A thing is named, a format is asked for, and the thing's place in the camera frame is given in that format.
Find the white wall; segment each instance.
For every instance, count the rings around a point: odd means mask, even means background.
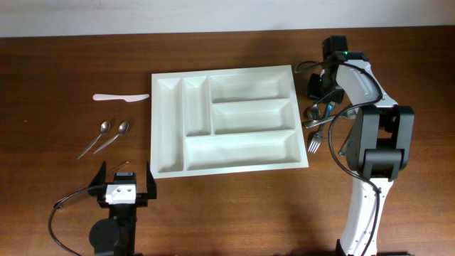
[[[455,24],[455,0],[0,0],[0,37]]]

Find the silver spoon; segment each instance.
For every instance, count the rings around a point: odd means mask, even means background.
[[[357,113],[355,112],[355,109],[354,109],[354,110],[348,110],[348,111],[344,112],[343,114],[341,114],[340,117],[345,117],[347,119],[355,119],[356,115],[357,115]],[[331,117],[323,118],[323,119],[308,121],[308,122],[304,123],[304,126],[305,126],[305,128],[315,127],[316,125],[320,125],[320,124],[326,123],[328,121],[331,121],[333,118],[335,118],[335,115],[333,115]]]
[[[118,136],[123,135],[127,133],[129,127],[128,122],[123,122],[120,127],[119,127],[119,133],[112,138],[110,138],[107,142],[105,142],[103,145],[101,145],[93,154],[96,154],[99,150],[105,148],[107,145],[111,144]]]
[[[87,151],[89,151],[89,149],[91,149],[92,146],[95,145],[95,143],[97,143],[98,139],[103,134],[106,134],[109,131],[110,127],[111,127],[111,124],[109,123],[109,121],[104,121],[101,124],[101,133],[100,133],[100,135],[98,135],[98,137],[96,137],[92,142],[90,142],[90,144],[84,149],[84,151],[81,153],[81,155],[77,159],[80,159],[85,153],[87,153]]]
[[[306,115],[311,120],[319,119],[319,117],[321,116],[321,111],[319,110],[317,102],[314,102],[314,105],[307,109]]]

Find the fork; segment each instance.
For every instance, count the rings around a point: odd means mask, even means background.
[[[324,115],[324,118],[327,118],[330,116],[330,113],[332,112],[333,108],[335,107],[335,102],[330,102],[327,105],[327,110]],[[321,124],[319,127],[319,130],[317,133],[313,135],[313,139],[311,139],[310,147],[308,148],[308,152],[315,154],[316,150],[318,150],[319,146],[321,145],[322,142],[322,130],[324,129],[325,123]]]

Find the black cable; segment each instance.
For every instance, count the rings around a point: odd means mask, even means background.
[[[59,209],[59,207],[62,206],[62,204],[64,202],[66,202],[68,199],[74,197],[74,196],[77,196],[81,193],[84,193],[86,191],[89,191],[89,190],[92,190],[92,189],[96,189],[96,188],[103,188],[104,186],[103,185],[100,185],[100,186],[93,186],[91,188],[84,188],[84,189],[81,189],[79,191],[76,191],[74,193],[72,193],[71,195],[63,198],[56,207],[54,207],[52,209],[52,212],[50,213],[50,216],[49,216],[49,221],[48,221],[48,229],[49,229],[49,234],[50,236],[52,237],[52,239],[57,243],[57,245],[59,245],[60,247],[62,247],[64,250],[66,250],[67,252],[71,253],[72,255],[75,255],[75,256],[81,256],[80,254],[78,254],[77,252],[71,250],[70,248],[66,247],[66,245],[62,244],[61,241],[59,241],[59,239],[55,236],[54,232],[52,231],[52,219],[54,218],[54,215],[55,215],[55,212]]]
[[[304,63],[315,63],[313,65],[310,65],[306,68],[304,68],[303,70],[300,70],[299,72],[297,72],[297,67],[299,67],[300,65],[304,64]],[[381,193],[381,190],[371,181],[367,180],[366,178],[363,178],[355,173],[353,173],[351,170],[347,169],[341,162],[340,160],[338,160],[338,157],[336,156],[335,154],[335,151],[333,150],[333,145],[332,145],[332,131],[333,131],[333,127],[335,126],[335,122],[336,120],[338,120],[338,118],[345,112],[349,111],[349,110],[353,110],[355,108],[358,108],[358,107],[364,107],[364,106],[368,106],[368,105],[373,105],[375,103],[378,103],[379,101],[381,101],[382,99],[382,90],[378,84],[378,82],[376,81],[376,79],[370,75],[370,73],[368,73],[366,70],[364,70],[363,68],[359,68],[358,66],[356,65],[351,65],[349,63],[344,63],[344,62],[341,62],[341,61],[333,61],[333,62],[330,62],[330,61],[323,61],[323,62],[319,62],[317,63],[316,61],[306,61],[306,62],[303,62],[303,63],[300,63],[296,66],[296,68],[294,69],[294,72],[295,73],[300,73],[300,72],[303,72],[305,70],[308,70],[310,68],[313,68],[313,67],[316,67],[318,65],[323,65],[323,64],[329,64],[329,63],[332,63],[332,64],[336,64],[336,65],[344,65],[346,67],[349,67],[349,68],[353,68],[357,71],[360,71],[361,74],[364,74],[372,83],[373,85],[376,87],[376,89],[378,90],[378,98],[376,100],[372,100],[370,102],[364,102],[364,103],[360,103],[360,104],[356,104],[356,105],[353,105],[349,108],[346,108],[344,110],[341,110],[332,120],[332,122],[330,123],[330,127],[328,128],[328,148],[330,149],[330,153],[333,157],[333,160],[338,164],[338,166],[343,170],[345,171],[348,175],[352,176],[353,178],[357,178],[363,182],[366,182],[368,183],[370,186],[373,187],[373,190],[375,192],[375,195],[376,195],[376,209],[375,209],[375,217],[374,217],[374,220],[373,220],[373,226],[372,226],[372,230],[371,230],[371,234],[370,234],[370,238],[368,239],[368,242],[365,246],[365,249],[363,250],[362,252],[362,256],[365,255],[366,251],[368,250],[368,247],[370,246],[371,244],[371,241],[373,240],[373,237],[374,237],[374,234],[375,234],[375,229],[376,229],[376,225],[378,224],[378,217],[379,217],[379,207],[380,207],[380,193]]]

